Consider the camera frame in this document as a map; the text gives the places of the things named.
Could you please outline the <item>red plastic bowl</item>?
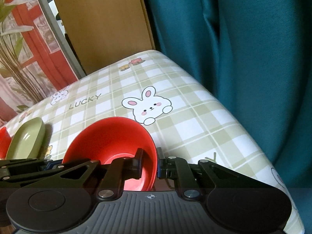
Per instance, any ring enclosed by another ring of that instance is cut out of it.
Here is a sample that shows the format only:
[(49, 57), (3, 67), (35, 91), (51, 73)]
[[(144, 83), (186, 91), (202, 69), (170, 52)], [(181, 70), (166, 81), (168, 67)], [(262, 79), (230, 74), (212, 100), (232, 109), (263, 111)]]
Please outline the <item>red plastic bowl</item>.
[(126, 117), (109, 117), (85, 128), (68, 147), (63, 164), (82, 160), (98, 160), (110, 164), (119, 157), (135, 157), (143, 149), (140, 179), (125, 182), (127, 191), (149, 191), (157, 175), (157, 150), (149, 132), (138, 122)]

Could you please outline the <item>green plastic plate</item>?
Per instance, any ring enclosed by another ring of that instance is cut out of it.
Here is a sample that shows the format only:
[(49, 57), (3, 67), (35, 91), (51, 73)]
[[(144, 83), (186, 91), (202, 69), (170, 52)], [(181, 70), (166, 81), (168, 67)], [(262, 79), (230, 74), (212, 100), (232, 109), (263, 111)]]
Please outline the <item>green plastic plate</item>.
[(35, 159), (45, 136), (45, 124), (40, 117), (24, 123), (15, 133), (8, 148), (7, 160)]

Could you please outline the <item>red bowl at edge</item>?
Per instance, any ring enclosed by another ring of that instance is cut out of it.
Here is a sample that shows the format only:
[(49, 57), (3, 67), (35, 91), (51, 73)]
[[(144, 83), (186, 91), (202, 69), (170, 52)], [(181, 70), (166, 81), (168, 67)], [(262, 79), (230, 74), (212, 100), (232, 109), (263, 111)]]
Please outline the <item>red bowl at edge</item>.
[(0, 130), (0, 159), (5, 159), (11, 140), (6, 127), (2, 127)]

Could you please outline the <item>checkered bunny tablecloth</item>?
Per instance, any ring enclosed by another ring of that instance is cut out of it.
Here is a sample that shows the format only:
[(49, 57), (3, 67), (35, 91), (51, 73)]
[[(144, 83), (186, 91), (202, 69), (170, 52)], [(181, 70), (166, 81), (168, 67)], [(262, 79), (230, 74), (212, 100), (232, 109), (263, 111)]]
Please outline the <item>checkered bunny tablecloth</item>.
[(273, 165), (227, 109), (157, 51), (102, 68), (30, 107), (6, 125), (14, 136), (40, 117), (45, 136), (36, 159), (63, 160), (76, 136), (109, 117), (126, 117), (151, 135), (156, 150), (197, 164), (208, 159), (234, 178), (204, 199), (183, 199), (156, 175), (149, 191), (98, 201), (83, 189), (56, 188), (55, 175), (1, 189), (1, 222), (17, 233), (304, 233)]

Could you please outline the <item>red patterned poster board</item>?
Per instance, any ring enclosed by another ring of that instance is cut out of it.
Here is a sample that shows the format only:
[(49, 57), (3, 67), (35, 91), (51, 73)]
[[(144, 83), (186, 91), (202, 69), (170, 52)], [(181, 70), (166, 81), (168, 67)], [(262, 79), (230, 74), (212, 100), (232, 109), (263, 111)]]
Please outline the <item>red patterned poster board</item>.
[(48, 0), (1, 0), (1, 125), (85, 75)]

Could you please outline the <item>teal curtain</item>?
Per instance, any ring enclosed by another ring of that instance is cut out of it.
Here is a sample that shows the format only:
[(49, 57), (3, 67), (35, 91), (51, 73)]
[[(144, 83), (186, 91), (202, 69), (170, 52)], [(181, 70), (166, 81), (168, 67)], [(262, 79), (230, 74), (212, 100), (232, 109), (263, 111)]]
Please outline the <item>teal curtain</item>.
[(145, 0), (156, 47), (274, 165), (311, 233), (311, 0)]

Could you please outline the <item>brown cardboard panel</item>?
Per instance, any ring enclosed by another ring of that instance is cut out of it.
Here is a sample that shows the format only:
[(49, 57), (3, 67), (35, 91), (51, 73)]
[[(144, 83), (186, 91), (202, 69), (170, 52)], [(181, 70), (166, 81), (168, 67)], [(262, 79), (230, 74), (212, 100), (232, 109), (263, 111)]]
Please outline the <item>brown cardboard panel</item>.
[(144, 0), (54, 0), (86, 74), (155, 48)]

